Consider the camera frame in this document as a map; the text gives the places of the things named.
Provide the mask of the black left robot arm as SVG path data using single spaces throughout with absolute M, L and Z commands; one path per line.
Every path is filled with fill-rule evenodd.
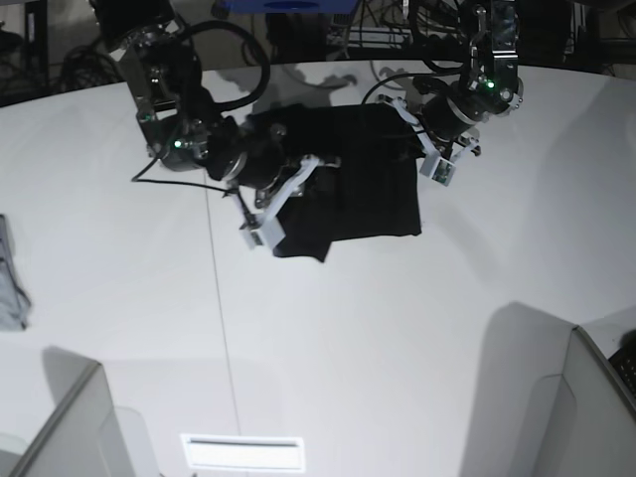
M 435 77 L 455 78 L 441 86 L 419 81 L 434 94 L 420 114 L 434 140 L 451 144 L 478 123 L 521 105 L 514 1 L 411 1 L 408 24 Z

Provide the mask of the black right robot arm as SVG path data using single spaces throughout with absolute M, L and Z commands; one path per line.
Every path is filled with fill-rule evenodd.
M 253 34 L 223 20 L 191 25 L 169 1 L 93 1 L 90 7 L 105 48 L 136 106 L 136 121 L 153 161 L 174 172 L 204 170 L 232 187 L 269 190 L 300 170 L 286 151 L 281 122 L 241 126 L 232 111 L 265 93 L 271 78 L 266 52 Z M 247 95 L 220 101 L 203 85 L 195 36 L 225 31 L 243 39 L 260 69 Z

